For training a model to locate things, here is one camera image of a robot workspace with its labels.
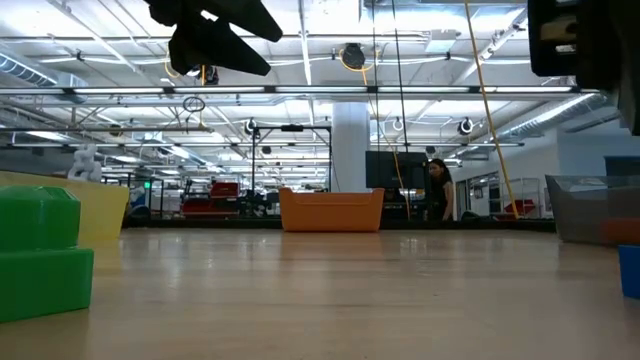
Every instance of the yellow box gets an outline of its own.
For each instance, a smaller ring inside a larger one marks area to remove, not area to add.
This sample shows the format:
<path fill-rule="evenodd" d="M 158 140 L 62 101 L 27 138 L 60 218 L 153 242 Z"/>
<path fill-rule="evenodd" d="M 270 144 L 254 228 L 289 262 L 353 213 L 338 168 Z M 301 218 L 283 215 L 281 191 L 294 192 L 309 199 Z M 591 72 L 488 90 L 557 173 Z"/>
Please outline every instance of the yellow box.
<path fill-rule="evenodd" d="M 0 171 L 2 185 L 57 186 L 69 190 L 82 203 L 78 244 L 91 246 L 117 242 L 122 228 L 129 191 L 103 185 L 22 173 Z"/>

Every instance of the white figure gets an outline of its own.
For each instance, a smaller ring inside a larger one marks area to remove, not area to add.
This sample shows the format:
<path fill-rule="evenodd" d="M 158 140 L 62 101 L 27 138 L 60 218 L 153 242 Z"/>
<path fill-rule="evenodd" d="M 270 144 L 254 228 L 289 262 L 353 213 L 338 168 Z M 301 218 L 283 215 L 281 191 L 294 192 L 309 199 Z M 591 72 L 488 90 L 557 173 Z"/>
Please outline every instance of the white figure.
<path fill-rule="evenodd" d="M 73 154 L 73 167 L 67 178 L 70 180 L 100 182 L 102 166 L 94 161 L 98 148 L 93 145 L 83 145 Z"/>

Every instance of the screen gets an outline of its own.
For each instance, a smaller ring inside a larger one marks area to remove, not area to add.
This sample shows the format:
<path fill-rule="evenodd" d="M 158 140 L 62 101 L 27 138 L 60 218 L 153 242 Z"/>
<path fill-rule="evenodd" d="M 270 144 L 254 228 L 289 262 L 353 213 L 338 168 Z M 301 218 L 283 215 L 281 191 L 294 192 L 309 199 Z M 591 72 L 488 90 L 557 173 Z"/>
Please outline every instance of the screen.
<path fill-rule="evenodd" d="M 397 153 L 398 168 L 402 186 L 398 178 L 396 163 L 390 151 L 367 151 L 368 188 L 425 189 L 429 186 L 429 159 L 424 153 Z"/>

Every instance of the wooden floor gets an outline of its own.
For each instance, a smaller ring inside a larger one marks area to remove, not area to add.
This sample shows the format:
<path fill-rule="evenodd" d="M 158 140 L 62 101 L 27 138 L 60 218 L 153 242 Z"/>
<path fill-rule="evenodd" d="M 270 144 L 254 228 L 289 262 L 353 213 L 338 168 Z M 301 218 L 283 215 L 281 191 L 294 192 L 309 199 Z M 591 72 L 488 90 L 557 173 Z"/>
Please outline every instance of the wooden floor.
<path fill-rule="evenodd" d="M 96 251 L 91 309 L 0 324 L 0 359 L 640 359 L 615 250 L 550 234 L 138 229 Z"/>

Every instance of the red machine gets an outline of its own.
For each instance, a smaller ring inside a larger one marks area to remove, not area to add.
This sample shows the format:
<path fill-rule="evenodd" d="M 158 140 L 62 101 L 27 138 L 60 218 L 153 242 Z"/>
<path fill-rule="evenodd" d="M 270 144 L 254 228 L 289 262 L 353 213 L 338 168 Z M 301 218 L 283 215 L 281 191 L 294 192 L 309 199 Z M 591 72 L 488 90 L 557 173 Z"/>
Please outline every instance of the red machine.
<path fill-rule="evenodd" d="M 190 193 L 187 183 L 182 215 L 193 217 L 224 217 L 238 215 L 237 183 L 213 183 L 209 193 Z"/>

